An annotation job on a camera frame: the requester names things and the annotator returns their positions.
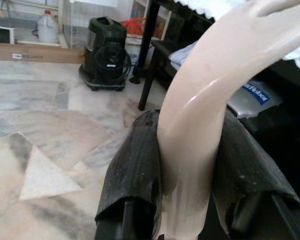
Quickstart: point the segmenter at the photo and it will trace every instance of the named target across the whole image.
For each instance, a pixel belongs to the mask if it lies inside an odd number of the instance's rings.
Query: folded cloth
[[[171,61],[172,67],[174,67],[178,71],[197,42],[198,41],[195,41],[194,43],[170,54],[169,59]]]
[[[229,12],[231,9],[236,8],[240,4],[243,4],[247,0],[173,0],[176,3],[181,3],[184,6],[187,6],[189,9],[194,10],[197,14],[204,14],[207,19],[214,18],[216,21],[219,20],[223,15]],[[298,68],[300,68],[300,46],[290,52],[288,55],[282,58],[283,60],[294,60]],[[180,61],[175,64],[171,60],[171,65],[179,70],[182,63]]]

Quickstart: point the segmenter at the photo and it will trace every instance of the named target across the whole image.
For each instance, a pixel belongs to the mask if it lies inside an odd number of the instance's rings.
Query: vacuum cleaner
[[[84,63],[79,72],[92,91],[125,88],[131,60],[125,51],[127,29],[109,17],[89,21]]]

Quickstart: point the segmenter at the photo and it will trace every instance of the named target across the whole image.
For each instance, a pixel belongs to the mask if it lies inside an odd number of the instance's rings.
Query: plastic jug
[[[42,43],[58,43],[58,24],[51,17],[49,10],[44,11],[44,15],[38,20],[38,38]]]

